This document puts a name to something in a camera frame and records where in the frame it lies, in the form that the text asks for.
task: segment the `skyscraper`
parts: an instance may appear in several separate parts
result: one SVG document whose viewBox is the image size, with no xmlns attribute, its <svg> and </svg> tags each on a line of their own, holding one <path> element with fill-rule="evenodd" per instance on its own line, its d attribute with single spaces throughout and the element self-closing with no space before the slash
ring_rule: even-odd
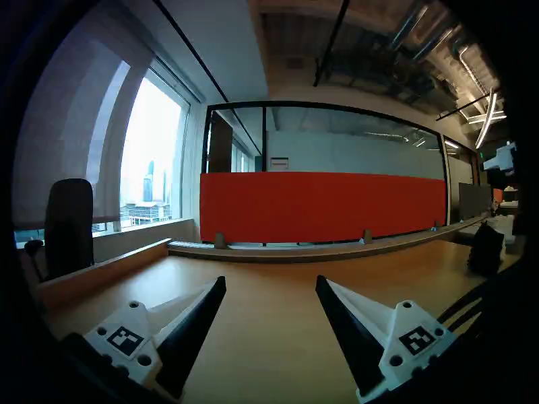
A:
<svg viewBox="0 0 539 404">
<path fill-rule="evenodd" d="M 166 171 L 163 172 L 163 203 L 166 203 Z"/>
<path fill-rule="evenodd" d="M 153 181 L 152 181 L 152 176 L 147 174 L 145 177 L 144 177 L 144 182 L 143 182 L 143 188 L 142 188 L 142 200 L 144 202 L 151 202 L 152 201 L 152 198 L 153 198 L 153 188 L 154 188 L 154 185 L 153 185 Z"/>
<path fill-rule="evenodd" d="M 148 164 L 148 173 L 143 179 L 142 186 L 142 200 L 144 202 L 151 202 L 154 198 L 154 161 L 152 160 Z"/>
</svg>

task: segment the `exposed ceiling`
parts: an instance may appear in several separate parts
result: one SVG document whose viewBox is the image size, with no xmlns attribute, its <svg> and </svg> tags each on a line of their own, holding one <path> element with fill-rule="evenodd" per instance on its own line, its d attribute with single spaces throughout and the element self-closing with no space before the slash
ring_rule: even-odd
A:
<svg viewBox="0 0 539 404">
<path fill-rule="evenodd" d="M 285 57 L 290 69 L 311 69 L 314 81 L 314 61 L 321 63 L 341 4 L 259 0 L 268 57 Z M 411 17 L 413 28 L 392 47 Z M 499 81 L 480 47 L 438 1 L 351 0 L 321 84 L 391 96 L 438 114 L 487 94 Z M 484 98 L 463 114 L 484 114 L 486 105 Z M 500 100 L 497 109 L 502 107 Z"/>
</svg>

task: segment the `desk divider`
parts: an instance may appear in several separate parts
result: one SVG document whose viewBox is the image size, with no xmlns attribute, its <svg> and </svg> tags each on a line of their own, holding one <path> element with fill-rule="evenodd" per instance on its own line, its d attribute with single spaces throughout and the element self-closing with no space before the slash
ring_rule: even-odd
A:
<svg viewBox="0 0 539 404">
<path fill-rule="evenodd" d="M 201 174 L 200 233 L 213 241 L 329 242 L 445 224 L 444 180 L 339 172 Z"/>
</svg>

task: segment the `duct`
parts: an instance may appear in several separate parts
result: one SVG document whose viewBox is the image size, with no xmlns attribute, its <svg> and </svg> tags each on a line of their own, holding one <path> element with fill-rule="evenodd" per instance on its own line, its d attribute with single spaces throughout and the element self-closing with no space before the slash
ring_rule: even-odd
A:
<svg viewBox="0 0 539 404">
<path fill-rule="evenodd" d="M 462 64 L 462 66 L 464 67 L 464 69 L 466 69 L 466 71 L 468 72 L 468 74 L 472 78 L 472 81 L 475 83 L 475 85 L 477 86 L 479 91 L 481 91 L 481 94 L 485 95 L 485 94 L 487 94 L 487 90 L 485 89 L 485 87 L 481 83 L 481 80 L 479 80 L 479 78 L 477 77 L 475 71 L 466 63 L 466 61 L 463 58 L 464 53 L 466 53 L 466 51 L 468 49 L 469 49 L 469 46 L 466 45 L 466 46 L 464 46 L 463 48 L 461 48 L 459 50 L 459 61 Z"/>
<path fill-rule="evenodd" d="M 424 2 L 419 0 L 414 1 L 411 4 L 410 8 L 408 8 L 408 11 L 406 12 L 406 15 L 402 19 L 401 24 L 399 24 L 400 28 L 397 29 L 395 36 L 387 45 L 388 50 L 396 51 L 399 49 L 403 41 L 406 39 L 409 33 L 411 33 L 419 20 L 421 20 L 421 17 L 426 13 L 428 8 L 428 5 L 425 5 Z"/>
<path fill-rule="evenodd" d="M 417 62 L 425 58 L 453 33 L 456 26 L 456 21 L 451 17 L 445 19 L 445 23 L 438 24 L 438 27 L 434 28 L 433 34 L 423 42 L 417 53 L 412 57 L 412 60 Z"/>
</svg>

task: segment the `black chair back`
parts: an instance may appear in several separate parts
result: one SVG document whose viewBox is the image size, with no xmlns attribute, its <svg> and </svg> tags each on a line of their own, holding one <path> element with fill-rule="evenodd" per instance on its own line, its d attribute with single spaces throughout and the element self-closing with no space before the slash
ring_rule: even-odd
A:
<svg viewBox="0 0 539 404">
<path fill-rule="evenodd" d="M 81 178 L 60 180 L 51 187 L 45 217 L 48 279 L 94 263 L 92 186 Z"/>
</svg>

